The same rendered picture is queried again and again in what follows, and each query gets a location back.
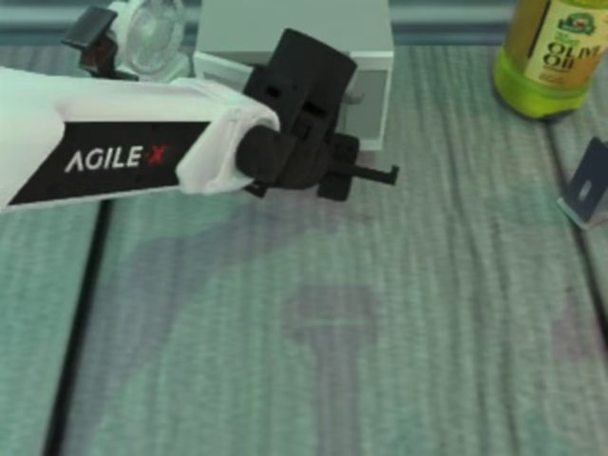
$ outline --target red letter x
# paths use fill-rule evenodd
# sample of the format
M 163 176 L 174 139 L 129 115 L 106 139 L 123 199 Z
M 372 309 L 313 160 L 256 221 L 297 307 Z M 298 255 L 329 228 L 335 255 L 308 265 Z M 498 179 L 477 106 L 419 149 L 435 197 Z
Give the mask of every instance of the red letter x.
M 148 159 L 148 164 L 152 165 L 155 163 L 162 163 L 162 154 L 164 154 L 165 150 L 167 150 L 166 145 L 153 145 L 152 153 L 146 156 Z

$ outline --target robotic arm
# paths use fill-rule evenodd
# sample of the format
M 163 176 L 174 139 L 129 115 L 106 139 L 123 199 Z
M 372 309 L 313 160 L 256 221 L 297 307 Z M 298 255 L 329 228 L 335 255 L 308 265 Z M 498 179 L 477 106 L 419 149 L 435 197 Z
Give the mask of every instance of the robotic arm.
M 243 93 L 194 78 L 122 80 L 107 24 L 90 26 L 95 10 L 68 40 L 92 79 L 0 67 L 0 211 L 176 187 L 262 198 L 318 185 L 319 197 L 346 200 L 353 177 L 396 183 L 396 167 L 357 166 L 358 140 L 334 132 L 355 71 L 347 56 L 287 29 Z

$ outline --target bottle label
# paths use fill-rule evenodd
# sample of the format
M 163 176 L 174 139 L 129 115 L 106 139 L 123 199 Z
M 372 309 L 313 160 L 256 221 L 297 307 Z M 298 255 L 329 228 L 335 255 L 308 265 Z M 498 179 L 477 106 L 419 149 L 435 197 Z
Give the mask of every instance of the bottle label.
M 512 60 L 526 78 L 566 90 L 589 82 L 608 46 L 608 9 L 583 8 L 577 3 L 582 4 L 580 0 L 537 3 L 541 6 L 536 7 L 537 14 L 532 16 L 536 15 L 539 25 L 531 31 L 529 28 L 519 38 L 517 34 L 522 30 L 516 30 L 515 22 L 524 27 L 527 21 L 522 20 L 523 17 L 514 21 L 505 47 L 508 49 L 509 42 L 514 45 L 511 53 L 519 55 Z M 527 46 L 522 46 L 523 37 L 527 37 Z

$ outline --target yellow label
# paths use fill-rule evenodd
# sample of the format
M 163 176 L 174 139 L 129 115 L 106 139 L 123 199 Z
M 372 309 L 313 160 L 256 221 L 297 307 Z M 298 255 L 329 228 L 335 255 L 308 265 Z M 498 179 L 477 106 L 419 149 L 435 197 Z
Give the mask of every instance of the yellow label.
M 523 65 L 525 77 L 544 86 L 584 86 L 608 45 L 608 9 L 568 3 L 554 0 L 544 9 L 538 38 L 530 43 L 532 53 Z

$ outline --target dark plank seam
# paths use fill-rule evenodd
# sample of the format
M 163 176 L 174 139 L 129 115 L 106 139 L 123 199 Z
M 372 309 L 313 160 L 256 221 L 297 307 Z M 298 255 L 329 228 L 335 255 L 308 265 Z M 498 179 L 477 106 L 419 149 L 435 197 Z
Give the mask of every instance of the dark plank seam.
M 97 214 L 95 230 L 89 247 L 85 273 L 81 291 L 72 320 L 66 354 L 62 366 L 61 377 L 55 393 L 53 408 L 47 427 L 44 456 L 58 456 L 61 454 L 62 444 L 66 434 L 67 419 L 71 406 L 76 377 L 80 365 L 80 358 L 85 343 L 86 328 L 90 316 L 95 285 L 99 275 L 104 254 L 105 240 L 110 225 L 112 202 L 103 201 Z
M 549 142 L 549 148 L 551 149 L 551 158 L 556 171 L 556 176 L 558 178 L 558 185 L 560 187 L 560 191 L 562 191 L 566 187 L 567 180 L 564 172 L 565 167 L 563 166 L 563 163 L 560 158 L 558 141 L 550 125 L 546 124 L 544 126 L 544 131 Z M 589 293 L 591 295 L 591 302 L 593 303 L 594 312 L 596 314 L 599 333 L 604 349 L 608 352 L 608 313 L 606 312 L 606 304 L 603 302 L 603 299 L 601 297 L 599 280 L 593 268 L 593 261 L 590 255 L 591 249 L 589 247 L 588 242 L 585 240 L 580 228 L 576 226 L 573 222 L 569 223 L 569 227 L 577 249 L 579 250 L 580 255 L 582 256 L 585 280 L 587 282 L 587 288 L 589 289 Z

